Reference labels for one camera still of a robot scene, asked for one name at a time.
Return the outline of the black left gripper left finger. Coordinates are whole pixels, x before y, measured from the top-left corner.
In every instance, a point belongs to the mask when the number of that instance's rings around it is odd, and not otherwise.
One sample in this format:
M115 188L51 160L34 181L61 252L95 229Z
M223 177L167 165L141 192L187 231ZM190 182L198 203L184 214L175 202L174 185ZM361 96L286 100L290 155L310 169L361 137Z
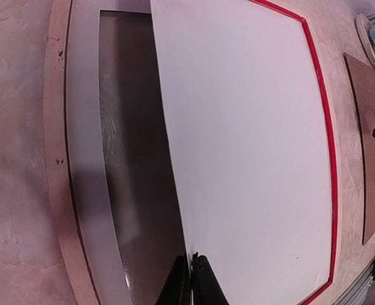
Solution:
M187 255L178 255L157 298L156 305L191 304L191 269Z

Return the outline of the white mat board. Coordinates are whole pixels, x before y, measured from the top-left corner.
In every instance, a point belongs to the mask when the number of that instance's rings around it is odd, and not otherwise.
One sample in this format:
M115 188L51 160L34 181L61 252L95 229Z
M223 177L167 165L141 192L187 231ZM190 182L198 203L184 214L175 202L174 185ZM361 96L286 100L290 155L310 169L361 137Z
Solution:
M72 193L100 304L131 304L109 200L99 100L101 11L149 13L149 1L73 1L65 68Z

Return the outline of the brown frame backing board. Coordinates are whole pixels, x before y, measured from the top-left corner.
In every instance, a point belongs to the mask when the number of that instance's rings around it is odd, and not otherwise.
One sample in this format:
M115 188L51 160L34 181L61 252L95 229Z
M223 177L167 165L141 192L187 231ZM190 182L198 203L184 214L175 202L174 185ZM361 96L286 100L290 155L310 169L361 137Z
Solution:
M344 54L357 109L364 166L363 244L375 233L375 69Z

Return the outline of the cat and books photo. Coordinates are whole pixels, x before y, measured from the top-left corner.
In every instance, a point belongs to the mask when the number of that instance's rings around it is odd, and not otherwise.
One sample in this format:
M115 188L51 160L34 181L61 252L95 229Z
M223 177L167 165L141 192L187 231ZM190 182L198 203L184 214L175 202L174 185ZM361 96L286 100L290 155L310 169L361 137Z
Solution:
M336 152L306 19L151 1L187 256L228 304L311 304L334 277Z

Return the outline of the red wooden picture frame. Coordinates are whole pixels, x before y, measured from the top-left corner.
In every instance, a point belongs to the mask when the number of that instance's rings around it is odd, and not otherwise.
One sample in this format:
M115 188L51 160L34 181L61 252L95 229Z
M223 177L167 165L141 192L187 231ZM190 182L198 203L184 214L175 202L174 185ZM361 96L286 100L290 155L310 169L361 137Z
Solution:
M302 301L303 304L310 304L332 285L336 266L338 169L331 110L324 75L308 19L271 1L258 1L257 4L277 11L301 24L322 99L331 170L331 264L327 282ZM57 226L58 243L76 302L78 304L100 304L101 301L94 286L92 272L88 269L88 259L85 254L78 214L72 197L69 158L65 139L65 77L71 13L72 1L52 2L43 76L44 160L48 181L48 196Z

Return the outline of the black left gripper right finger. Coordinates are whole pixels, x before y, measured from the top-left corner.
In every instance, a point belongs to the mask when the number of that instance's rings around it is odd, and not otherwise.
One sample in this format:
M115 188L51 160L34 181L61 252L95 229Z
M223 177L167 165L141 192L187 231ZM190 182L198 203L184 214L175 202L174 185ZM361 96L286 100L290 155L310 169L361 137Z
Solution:
M192 260L193 304L228 305L228 301L205 255L195 253Z

